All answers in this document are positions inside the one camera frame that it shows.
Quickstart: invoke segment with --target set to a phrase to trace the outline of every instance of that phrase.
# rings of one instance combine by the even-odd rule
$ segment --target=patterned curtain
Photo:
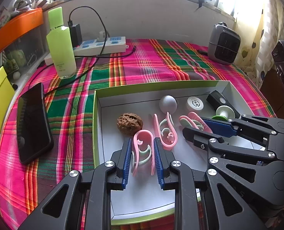
[[[284,6],[280,0],[237,0],[235,12],[241,37],[235,64],[260,89],[274,64],[271,52],[284,39]]]

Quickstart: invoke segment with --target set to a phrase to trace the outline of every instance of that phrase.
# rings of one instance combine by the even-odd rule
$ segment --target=orange container
[[[23,34],[43,24],[42,8],[25,12],[0,29],[0,52]]]

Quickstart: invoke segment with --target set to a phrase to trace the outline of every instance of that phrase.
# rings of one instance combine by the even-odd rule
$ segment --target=table
[[[23,222],[69,171],[94,169],[94,89],[158,81],[230,80],[255,115],[275,116],[269,103],[240,69],[213,62],[197,52],[207,50],[207,47],[152,39],[128,39],[126,42],[129,45],[126,53],[136,45],[132,55],[115,58],[123,53],[114,53],[111,58],[100,59],[79,81],[45,97],[54,148],[27,166],[22,165],[18,158],[17,102],[14,103],[0,141],[0,212],[12,229]],[[94,58],[78,59],[77,75],[86,71],[94,61]],[[41,72],[32,85],[43,82],[45,92],[48,92],[68,81],[60,80],[52,65]],[[112,229],[173,229],[173,221],[174,216],[168,216],[140,224],[113,226]]]

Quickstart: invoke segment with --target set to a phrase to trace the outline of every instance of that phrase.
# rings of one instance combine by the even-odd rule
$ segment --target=gray speaker
[[[224,65],[234,62],[241,43],[240,36],[221,22],[214,26],[209,40],[208,57]]]

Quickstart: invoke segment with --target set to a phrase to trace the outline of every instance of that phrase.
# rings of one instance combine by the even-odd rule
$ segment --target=smartphone
[[[29,164],[53,148],[42,83],[38,83],[18,99],[16,128],[18,154],[22,164]]]

